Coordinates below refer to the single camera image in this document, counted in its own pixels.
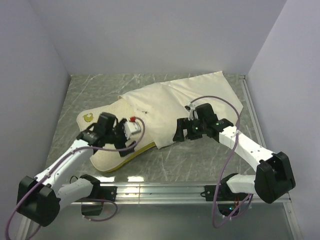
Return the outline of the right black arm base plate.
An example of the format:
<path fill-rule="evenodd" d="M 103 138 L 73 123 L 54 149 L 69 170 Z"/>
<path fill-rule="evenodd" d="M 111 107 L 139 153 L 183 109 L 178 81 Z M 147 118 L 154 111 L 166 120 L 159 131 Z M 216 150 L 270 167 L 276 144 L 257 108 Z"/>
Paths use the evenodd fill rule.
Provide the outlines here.
<path fill-rule="evenodd" d="M 217 185 L 205 185 L 204 186 L 204 198 L 206 202 L 212 202 L 214 200 Z M 217 201 L 225 201 L 225 194 L 223 192 L 223 187 L 220 186 L 217 191 L 216 196 Z"/>

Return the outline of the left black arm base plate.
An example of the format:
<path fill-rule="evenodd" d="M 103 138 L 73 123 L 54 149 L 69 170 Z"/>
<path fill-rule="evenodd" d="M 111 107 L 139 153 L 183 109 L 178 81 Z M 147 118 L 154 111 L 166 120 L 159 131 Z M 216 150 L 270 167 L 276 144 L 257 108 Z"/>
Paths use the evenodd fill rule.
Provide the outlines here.
<path fill-rule="evenodd" d="M 97 198 L 101 200 L 109 200 L 115 202 L 117 196 L 117 186 L 100 186 Z"/>

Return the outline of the cream quilted pillow yellow edge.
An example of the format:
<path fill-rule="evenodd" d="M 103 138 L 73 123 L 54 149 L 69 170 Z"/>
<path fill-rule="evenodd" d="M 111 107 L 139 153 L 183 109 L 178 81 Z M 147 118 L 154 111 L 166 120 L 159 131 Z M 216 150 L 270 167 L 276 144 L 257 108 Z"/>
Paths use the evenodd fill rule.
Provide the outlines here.
<path fill-rule="evenodd" d="M 136 117 L 133 108 L 124 99 L 101 107 L 96 107 L 80 112 L 76 118 L 77 125 L 84 137 L 89 139 L 94 146 L 104 148 L 104 150 L 95 150 L 90 161 L 92 165 L 100 172 L 110 173 L 143 152 L 155 147 L 150 134 L 145 131 L 133 135 L 127 140 L 128 147 L 133 141 L 134 152 L 125 157 L 120 157 L 119 151 L 114 146 L 115 134 L 114 127 L 121 119 L 130 119 Z"/>

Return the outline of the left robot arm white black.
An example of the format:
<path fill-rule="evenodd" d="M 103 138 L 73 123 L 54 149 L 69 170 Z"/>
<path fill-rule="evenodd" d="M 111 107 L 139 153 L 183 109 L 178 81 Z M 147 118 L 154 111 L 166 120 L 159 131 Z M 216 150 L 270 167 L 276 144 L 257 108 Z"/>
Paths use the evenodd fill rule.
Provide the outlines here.
<path fill-rule="evenodd" d="M 24 177 L 18 186 L 16 212 L 42 227 L 50 225 L 60 210 L 81 199 L 100 202 L 101 182 L 84 174 L 73 183 L 64 185 L 67 177 L 84 161 L 98 151 L 106 151 L 105 145 L 112 145 L 111 152 L 125 157 L 145 135 L 146 126 L 139 117 L 119 120 L 114 114 L 102 112 L 97 122 L 81 131 L 69 149 L 52 165 L 35 177 Z M 131 144 L 132 136 L 140 134 Z"/>

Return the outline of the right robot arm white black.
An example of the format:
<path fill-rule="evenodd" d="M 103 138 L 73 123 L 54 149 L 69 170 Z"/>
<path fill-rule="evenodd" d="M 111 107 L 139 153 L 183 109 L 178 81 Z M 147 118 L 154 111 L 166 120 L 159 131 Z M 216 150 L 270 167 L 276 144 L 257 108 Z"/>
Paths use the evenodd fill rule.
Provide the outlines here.
<path fill-rule="evenodd" d="M 209 103 L 186 109 L 189 117 L 177 119 L 174 142 L 197 140 L 206 135 L 234 150 L 255 172 L 254 175 L 233 173 L 220 180 L 215 186 L 218 200 L 251 194 L 271 204 L 296 187 L 289 157 L 284 152 L 274 153 L 264 148 L 226 118 L 219 119 Z"/>

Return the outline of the cream satin pillowcase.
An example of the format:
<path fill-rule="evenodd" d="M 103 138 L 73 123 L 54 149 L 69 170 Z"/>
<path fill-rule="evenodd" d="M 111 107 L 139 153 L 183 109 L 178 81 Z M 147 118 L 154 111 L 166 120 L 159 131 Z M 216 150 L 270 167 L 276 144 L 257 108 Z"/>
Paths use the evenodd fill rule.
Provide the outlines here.
<path fill-rule="evenodd" d="M 147 133 L 159 149 L 173 144 L 177 119 L 189 116 L 185 106 L 191 101 L 195 106 L 211 104 L 219 119 L 233 124 L 237 121 L 236 114 L 243 109 L 222 71 L 153 83 L 120 97 L 144 121 Z"/>

